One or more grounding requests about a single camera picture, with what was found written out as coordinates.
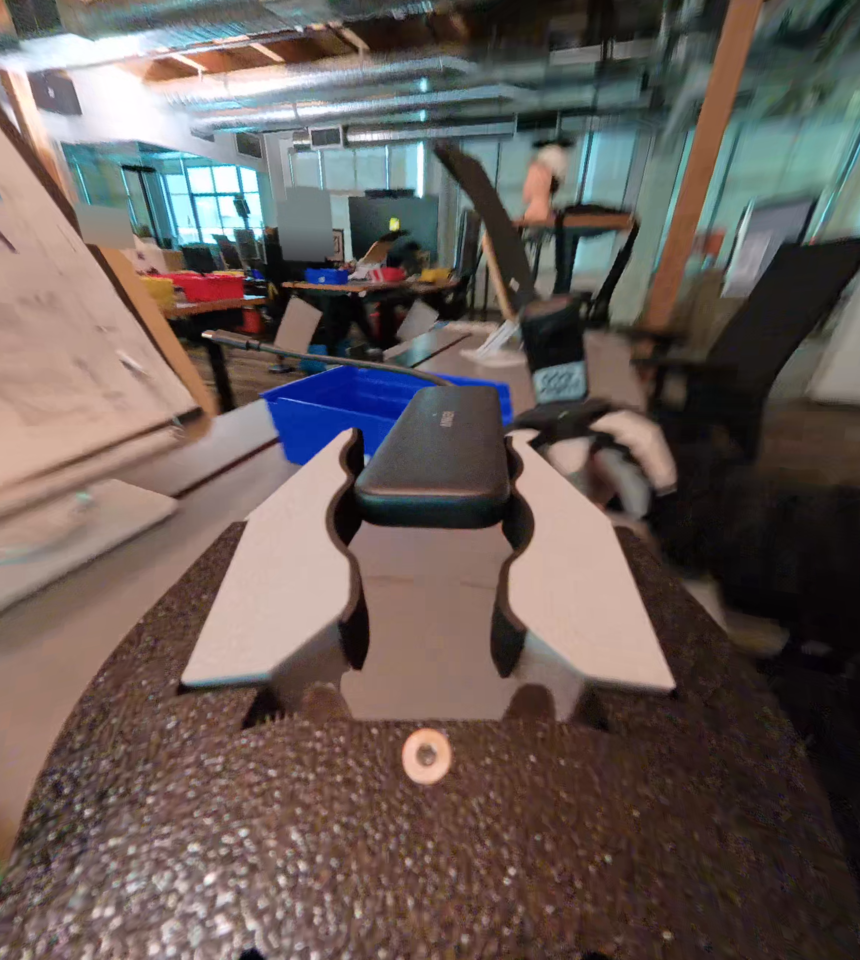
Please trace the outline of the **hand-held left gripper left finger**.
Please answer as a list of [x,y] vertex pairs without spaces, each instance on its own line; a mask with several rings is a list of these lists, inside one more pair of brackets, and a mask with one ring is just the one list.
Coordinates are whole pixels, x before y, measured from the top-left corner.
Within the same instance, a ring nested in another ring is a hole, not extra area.
[[364,438],[346,429],[247,518],[181,675],[186,690],[300,690],[362,670],[370,618],[352,542]]

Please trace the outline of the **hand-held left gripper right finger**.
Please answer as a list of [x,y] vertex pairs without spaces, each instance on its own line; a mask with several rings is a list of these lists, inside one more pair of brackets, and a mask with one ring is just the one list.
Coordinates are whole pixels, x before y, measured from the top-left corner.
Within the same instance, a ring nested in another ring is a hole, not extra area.
[[676,678],[613,523],[533,449],[535,437],[506,437],[509,553],[489,628],[501,689],[508,698],[543,689],[563,721],[586,714],[601,691],[673,696]]

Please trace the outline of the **blue plastic bin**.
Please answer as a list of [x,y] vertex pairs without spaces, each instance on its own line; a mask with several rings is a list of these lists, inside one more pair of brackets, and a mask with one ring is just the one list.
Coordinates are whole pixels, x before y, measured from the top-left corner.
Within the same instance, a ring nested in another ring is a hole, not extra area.
[[389,445],[410,464],[440,464],[460,478],[507,471],[510,387],[401,366],[331,366],[263,393],[287,459],[305,465],[348,429],[371,459]]

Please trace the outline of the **dark grey usb hub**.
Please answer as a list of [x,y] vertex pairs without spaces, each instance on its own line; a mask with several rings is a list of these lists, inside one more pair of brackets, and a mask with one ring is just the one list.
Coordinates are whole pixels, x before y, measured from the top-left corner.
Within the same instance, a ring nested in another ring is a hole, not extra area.
[[501,522],[511,498],[502,396],[492,383],[418,390],[357,477],[363,521],[474,530]]

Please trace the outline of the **person's right forearm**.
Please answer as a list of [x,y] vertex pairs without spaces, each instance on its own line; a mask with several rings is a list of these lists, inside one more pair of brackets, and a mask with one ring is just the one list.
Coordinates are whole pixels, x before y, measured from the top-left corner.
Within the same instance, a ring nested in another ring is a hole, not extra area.
[[675,456],[676,490],[649,515],[666,559],[712,578],[727,606],[821,644],[832,662],[860,654],[860,486],[768,477],[708,442]]

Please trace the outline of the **standing desk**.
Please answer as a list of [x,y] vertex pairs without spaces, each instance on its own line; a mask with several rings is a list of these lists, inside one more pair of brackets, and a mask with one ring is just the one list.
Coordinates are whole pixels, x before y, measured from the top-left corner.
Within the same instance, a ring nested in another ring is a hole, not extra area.
[[636,215],[624,209],[590,204],[586,207],[572,207],[556,211],[542,221],[513,221],[524,242],[524,253],[531,268],[531,278],[535,282],[540,272],[542,249],[547,239],[563,241],[563,270],[557,272],[557,279],[563,292],[569,292],[576,263],[579,244],[584,239],[594,239],[605,234],[621,234],[625,237],[603,283],[591,296],[594,305],[608,305],[616,292],[618,282],[629,265],[634,246],[640,233],[640,223]]

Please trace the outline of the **black board with wooden edge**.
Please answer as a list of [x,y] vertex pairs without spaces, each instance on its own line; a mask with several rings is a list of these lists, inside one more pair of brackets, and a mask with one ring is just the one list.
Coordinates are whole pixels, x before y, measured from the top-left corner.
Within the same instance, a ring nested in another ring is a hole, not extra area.
[[526,248],[519,229],[508,214],[496,187],[481,163],[445,141],[436,141],[433,152],[479,215],[493,252],[498,284],[506,295],[510,315],[517,317],[537,298]]

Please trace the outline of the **cluttered wooden desk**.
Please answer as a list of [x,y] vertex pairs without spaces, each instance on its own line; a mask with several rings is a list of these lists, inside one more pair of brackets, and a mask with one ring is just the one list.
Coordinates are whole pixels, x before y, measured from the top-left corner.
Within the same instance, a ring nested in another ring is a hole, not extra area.
[[324,344],[335,355],[337,347],[349,340],[356,328],[370,348],[385,352],[400,342],[397,306],[412,306],[421,298],[440,298],[452,291],[465,291],[467,283],[458,279],[431,283],[421,280],[400,282],[348,282],[319,284],[307,281],[284,281],[280,290],[287,290],[320,310],[321,318],[312,337],[313,344]]

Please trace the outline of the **black monitor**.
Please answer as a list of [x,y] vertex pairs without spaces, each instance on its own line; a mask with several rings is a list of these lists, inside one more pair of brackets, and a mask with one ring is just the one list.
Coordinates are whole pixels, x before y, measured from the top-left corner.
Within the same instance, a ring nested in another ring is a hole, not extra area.
[[439,203],[435,196],[353,196],[348,198],[352,258],[361,260],[387,234],[416,244],[432,262],[438,255]]

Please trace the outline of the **black office chair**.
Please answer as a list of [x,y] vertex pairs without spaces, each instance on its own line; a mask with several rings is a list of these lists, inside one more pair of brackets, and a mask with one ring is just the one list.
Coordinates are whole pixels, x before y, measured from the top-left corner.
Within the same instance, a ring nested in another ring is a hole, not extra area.
[[774,383],[859,271],[860,237],[782,245],[705,357],[639,361],[653,372],[649,411],[671,447],[722,439],[753,462]]

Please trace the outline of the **red plastic bin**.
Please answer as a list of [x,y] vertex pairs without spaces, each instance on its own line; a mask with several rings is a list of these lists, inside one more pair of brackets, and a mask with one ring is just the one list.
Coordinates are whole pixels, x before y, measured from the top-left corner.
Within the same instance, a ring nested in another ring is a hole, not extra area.
[[191,304],[216,303],[244,298],[245,276],[240,271],[213,271],[200,273],[181,270],[164,273],[175,289],[182,291],[184,300]]

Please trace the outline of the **printed exercise sheet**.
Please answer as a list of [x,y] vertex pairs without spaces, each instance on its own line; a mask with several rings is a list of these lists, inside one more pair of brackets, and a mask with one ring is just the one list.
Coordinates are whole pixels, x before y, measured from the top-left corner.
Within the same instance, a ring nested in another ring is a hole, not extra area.
[[0,122],[0,488],[198,408]]

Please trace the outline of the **wooden post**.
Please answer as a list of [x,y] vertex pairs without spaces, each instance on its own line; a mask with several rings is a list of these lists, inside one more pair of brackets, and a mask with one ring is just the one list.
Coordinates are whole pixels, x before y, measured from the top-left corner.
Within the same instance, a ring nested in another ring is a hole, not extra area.
[[649,330],[664,331],[671,320],[763,6],[762,1],[728,3],[674,215],[652,282],[645,320]]

